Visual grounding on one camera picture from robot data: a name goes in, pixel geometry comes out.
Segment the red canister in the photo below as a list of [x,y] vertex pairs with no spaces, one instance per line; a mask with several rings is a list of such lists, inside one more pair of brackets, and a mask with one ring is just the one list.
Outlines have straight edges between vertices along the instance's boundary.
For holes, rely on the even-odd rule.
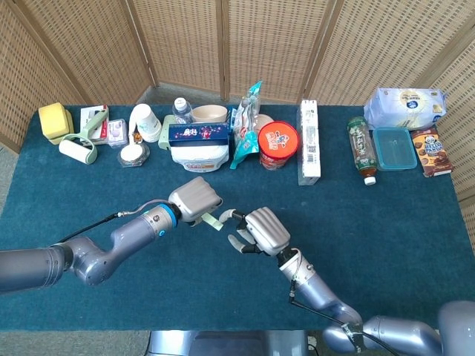
[[298,148],[298,133],[284,121],[274,121],[259,132],[261,164],[269,170],[283,167]]

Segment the wicker panel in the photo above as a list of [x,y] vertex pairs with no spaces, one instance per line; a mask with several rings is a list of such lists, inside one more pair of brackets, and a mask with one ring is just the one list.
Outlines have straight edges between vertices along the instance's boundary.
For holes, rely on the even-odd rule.
[[462,208],[463,220],[467,226],[468,236],[475,253],[475,204]]
[[134,0],[163,82],[220,91],[214,0]]
[[24,3],[93,100],[132,104],[150,85],[119,1]]
[[262,79],[263,97],[295,102],[328,1],[231,0],[231,93]]
[[433,84],[448,94],[448,115],[437,127],[456,166],[452,180],[458,194],[475,188],[475,41]]
[[376,87],[410,87],[474,10],[471,0],[346,1],[310,96],[362,105]]
[[80,102],[5,1],[0,2],[0,48],[0,136],[18,151],[39,107]]

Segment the lint roller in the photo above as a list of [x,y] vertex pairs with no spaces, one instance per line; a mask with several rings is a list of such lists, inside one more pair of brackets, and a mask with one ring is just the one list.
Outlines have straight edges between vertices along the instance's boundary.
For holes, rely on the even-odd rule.
[[[106,107],[105,110],[101,110],[87,123],[87,125],[79,133],[70,133],[66,135],[62,141],[59,143],[59,152],[74,158],[86,165],[94,163],[97,158],[97,148],[89,139],[91,131],[94,130],[97,126],[101,125],[102,122],[107,118],[109,114],[109,108]],[[86,148],[83,145],[74,143],[74,139],[85,140],[91,148]]]

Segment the blue ring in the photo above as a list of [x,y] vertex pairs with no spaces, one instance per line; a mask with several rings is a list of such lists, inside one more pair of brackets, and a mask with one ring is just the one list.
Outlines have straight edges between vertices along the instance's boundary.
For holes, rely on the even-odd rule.
[[168,205],[165,204],[159,204],[158,206],[161,206],[162,208],[165,209],[165,211],[170,215],[171,218],[171,224],[173,225],[174,228],[177,227],[177,218],[175,217],[175,214],[173,214],[173,211],[170,209]]

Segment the small bowl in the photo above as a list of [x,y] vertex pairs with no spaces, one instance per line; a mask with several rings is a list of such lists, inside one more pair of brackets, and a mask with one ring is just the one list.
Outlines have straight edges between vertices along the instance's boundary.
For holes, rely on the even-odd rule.
[[272,117],[264,113],[260,113],[258,117],[254,119],[254,132],[259,136],[259,131],[261,131],[261,128],[263,128],[265,125],[272,121],[274,121]]
[[199,106],[191,112],[194,122],[225,122],[228,109],[220,105]]

